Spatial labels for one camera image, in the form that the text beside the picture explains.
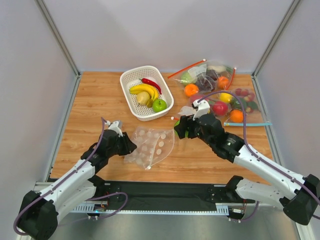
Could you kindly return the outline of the clear dotted zip bag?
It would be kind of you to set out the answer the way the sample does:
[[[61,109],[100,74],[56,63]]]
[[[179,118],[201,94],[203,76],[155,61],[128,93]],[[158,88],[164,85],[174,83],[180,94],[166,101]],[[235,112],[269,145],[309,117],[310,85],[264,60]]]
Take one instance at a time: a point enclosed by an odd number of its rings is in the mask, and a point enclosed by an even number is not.
[[[136,145],[136,149],[124,157],[124,162],[135,163],[149,170],[170,155],[175,144],[175,133],[173,129],[139,126],[130,139]]]

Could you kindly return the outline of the green fake apple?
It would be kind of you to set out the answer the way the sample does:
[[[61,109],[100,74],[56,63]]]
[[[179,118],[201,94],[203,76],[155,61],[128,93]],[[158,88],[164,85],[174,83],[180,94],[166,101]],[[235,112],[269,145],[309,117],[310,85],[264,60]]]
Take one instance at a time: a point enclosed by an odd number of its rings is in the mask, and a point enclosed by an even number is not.
[[[155,113],[159,113],[167,109],[167,103],[163,99],[156,99],[152,104]]]

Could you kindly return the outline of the yellow fake pear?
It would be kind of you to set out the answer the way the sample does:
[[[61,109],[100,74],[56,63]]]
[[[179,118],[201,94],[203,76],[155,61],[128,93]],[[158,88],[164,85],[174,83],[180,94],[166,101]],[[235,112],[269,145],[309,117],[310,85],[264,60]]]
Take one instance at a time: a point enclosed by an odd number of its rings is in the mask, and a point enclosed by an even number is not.
[[[142,91],[136,95],[136,101],[139,106],[146,106],[150,99],[151,97],[146,91]]]

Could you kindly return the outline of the yellow fake banana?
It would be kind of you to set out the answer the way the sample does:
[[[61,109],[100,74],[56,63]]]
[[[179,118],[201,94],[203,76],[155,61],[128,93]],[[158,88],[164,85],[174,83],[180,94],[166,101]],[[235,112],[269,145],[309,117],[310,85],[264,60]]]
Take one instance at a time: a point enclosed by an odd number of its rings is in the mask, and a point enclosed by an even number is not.
[[[150,95],[150,100],[148,101],[147,105],[145,105],[147,108],[151,108],[153,106],[153,102],[158,99],[159,94],[155,87],[147,85],[147,84],[139,84],[132,86],[129,89],[130,94],[136,95],[140,92],[147,92]]]

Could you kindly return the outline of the red fake chili pepper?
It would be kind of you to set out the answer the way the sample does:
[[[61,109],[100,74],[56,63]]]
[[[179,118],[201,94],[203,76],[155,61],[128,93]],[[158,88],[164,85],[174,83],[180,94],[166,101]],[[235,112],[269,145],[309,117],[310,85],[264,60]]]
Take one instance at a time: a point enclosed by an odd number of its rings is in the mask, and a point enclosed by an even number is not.
[[[160,86],[156,82],[154,82],[154,81],[152,81],[152,80],[150,80],[148,78],[141,78],[140,80],[144,84],[147,84],[147,85],[155,87],[159,91],[159,93],[162,94],[162,90],[161,90]]]

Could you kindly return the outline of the green fake fruit black stripe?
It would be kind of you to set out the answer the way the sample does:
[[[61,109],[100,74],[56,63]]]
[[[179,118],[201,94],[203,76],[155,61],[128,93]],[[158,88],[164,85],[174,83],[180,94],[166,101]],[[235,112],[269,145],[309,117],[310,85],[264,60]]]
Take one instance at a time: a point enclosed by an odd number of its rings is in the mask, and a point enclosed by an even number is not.
[[[174,134],[179,137],[178,132],[176,131],[176,126],[178,126],[180,124],[180,120],[176,121],[176,123],[173,126],[173,130],[174,130]]]

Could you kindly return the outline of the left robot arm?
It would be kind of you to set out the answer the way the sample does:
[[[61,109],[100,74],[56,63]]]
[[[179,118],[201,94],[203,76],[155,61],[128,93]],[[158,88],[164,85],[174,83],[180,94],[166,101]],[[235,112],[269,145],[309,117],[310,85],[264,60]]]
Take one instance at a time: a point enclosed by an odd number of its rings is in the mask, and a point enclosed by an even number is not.
[[[14,231],[35,240],[49,239],[62,219],[82,202],[95,199],[103,180],[96,174],[115,155],[131,154],[137,146],[126,132],[104,130],[80,160],[62,177],[39,192],[29,191],[13,223]]]

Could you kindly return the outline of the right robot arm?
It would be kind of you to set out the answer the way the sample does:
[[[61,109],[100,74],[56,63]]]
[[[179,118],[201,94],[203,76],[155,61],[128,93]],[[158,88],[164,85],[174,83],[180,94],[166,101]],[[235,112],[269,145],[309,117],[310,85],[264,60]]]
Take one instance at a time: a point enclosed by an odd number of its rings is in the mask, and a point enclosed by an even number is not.
[[[234,176],[229,184],[240,198],[278,207],[300,225],[307,226],[315,217],[320,204],[318,177],[301,175],[266,158],[245,139],[225,131],[221,122],[211,114],[197,119],[191,115],[181,116],[174,125],[174,131],[180,139],[202,140],[219,158],[242,166],[269,183],[253,183]]]

